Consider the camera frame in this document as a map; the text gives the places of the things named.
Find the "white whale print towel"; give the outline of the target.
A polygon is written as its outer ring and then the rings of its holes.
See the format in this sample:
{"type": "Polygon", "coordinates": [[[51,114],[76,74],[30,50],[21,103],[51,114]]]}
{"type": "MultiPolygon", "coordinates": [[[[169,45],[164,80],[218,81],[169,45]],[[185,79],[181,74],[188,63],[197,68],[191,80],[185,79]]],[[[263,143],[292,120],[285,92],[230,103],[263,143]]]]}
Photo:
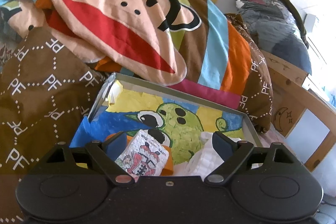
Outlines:
{"type": "Polygon", "coordinates": [[[224,163],[213,148],[213,134],[206,131],[201,133],[200,140],[204,145],[203,148],[196,152],[189,162],[175,165],[173,176],[200,176],[204,180],[224,163]]]}

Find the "orange fabric band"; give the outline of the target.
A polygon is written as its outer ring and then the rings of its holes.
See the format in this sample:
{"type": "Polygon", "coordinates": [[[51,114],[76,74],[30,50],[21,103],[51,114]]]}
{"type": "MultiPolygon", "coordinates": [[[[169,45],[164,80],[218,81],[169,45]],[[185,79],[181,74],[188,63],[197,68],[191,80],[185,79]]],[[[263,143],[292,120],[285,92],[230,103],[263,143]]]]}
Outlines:
{"type": "Polygon", "coordinates": [[[134,137],[121,133],[111,141],[115,134],[106,137],[109,143],[105,152],[118,166],[136,180],[139,176],[170,176],[173,174],[173,158],[168,145],[161,144],[141,130],[134,137]]]}

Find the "grey tray with dinosaur picture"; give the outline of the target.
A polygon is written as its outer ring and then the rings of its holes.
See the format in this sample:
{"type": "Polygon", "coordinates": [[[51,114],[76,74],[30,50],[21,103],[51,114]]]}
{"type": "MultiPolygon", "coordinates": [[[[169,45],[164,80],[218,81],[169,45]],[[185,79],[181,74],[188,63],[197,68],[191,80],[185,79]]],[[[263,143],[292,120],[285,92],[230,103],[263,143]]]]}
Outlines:
{"type": "Polygon", "coordinates": [[[70,146],[84,147],[118,132],[133,137],[139,130],[166,146],[173,164],[189,161],[203,147],[201,138],[207,132],[218,131],[261,146],[245,114],[119,73],[112,73],[104,82],[70,146]]]}

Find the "brown monkey print duvet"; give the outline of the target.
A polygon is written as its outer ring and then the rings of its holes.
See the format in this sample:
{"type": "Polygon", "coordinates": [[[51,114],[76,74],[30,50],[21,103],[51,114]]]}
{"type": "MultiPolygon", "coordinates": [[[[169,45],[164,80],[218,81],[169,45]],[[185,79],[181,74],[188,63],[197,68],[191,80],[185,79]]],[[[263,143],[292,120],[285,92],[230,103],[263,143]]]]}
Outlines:
{"type": "Polygon", "coordinates": [[[22,41],[1,58],[1,223],[19,223],[15,188],[89,113],[104,73],[120,72],[271,126],[264,55],[239,14],[211,0],[1,0],[22,41]]]}

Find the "grey clothes bundle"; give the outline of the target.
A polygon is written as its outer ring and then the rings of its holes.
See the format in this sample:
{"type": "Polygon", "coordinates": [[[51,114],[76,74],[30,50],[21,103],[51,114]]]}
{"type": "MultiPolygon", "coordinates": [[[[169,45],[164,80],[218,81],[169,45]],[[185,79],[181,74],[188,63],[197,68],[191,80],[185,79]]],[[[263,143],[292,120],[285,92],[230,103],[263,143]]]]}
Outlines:
{"type": "Polygon", "coordinates": [[[280,0],[235,0],[238,13],[261,50],[312,74],[308,49],[291,12],[280,0]]]}

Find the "floral brown pillow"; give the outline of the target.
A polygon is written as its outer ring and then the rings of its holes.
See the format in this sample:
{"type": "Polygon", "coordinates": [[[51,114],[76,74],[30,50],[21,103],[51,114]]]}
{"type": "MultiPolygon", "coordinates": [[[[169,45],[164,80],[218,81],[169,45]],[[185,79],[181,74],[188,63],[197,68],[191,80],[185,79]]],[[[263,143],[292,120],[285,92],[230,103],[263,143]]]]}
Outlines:
{"type": "Polygon", "coordinates": [[[4,65],[9,60],[14,50],[15,50],[15,45],[12,42],[1,42],[1,45],[0,45],[1,65],[4,65]]]}

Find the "wooden bed frame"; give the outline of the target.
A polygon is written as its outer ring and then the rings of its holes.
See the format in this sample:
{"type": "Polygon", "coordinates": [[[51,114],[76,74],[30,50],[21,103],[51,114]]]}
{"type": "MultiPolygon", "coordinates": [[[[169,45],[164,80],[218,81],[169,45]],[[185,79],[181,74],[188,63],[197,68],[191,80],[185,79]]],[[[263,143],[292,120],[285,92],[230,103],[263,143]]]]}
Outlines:
{"type": "Polygon", "coordinates": [[[262,51],[268,65],[274,92],[272,124],[287,138],[306,110],[311,111],[329,130],[313,154],[303,163],[311,172],[335,146],[335,109],[315,94],[311,76],[288,61],[262,51]]]}

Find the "white wall air conditioner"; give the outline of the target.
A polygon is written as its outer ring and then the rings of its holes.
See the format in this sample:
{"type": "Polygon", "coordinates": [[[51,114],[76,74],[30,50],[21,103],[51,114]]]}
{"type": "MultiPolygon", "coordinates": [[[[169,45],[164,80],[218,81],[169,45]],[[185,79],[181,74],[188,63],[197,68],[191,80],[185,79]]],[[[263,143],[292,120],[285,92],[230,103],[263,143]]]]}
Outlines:
{"type": "Polygon", "coordinates": [[[313,14],[306,14],[304,26],[308,35],[313,34],[318,29],[319,19],[313,14]]]}

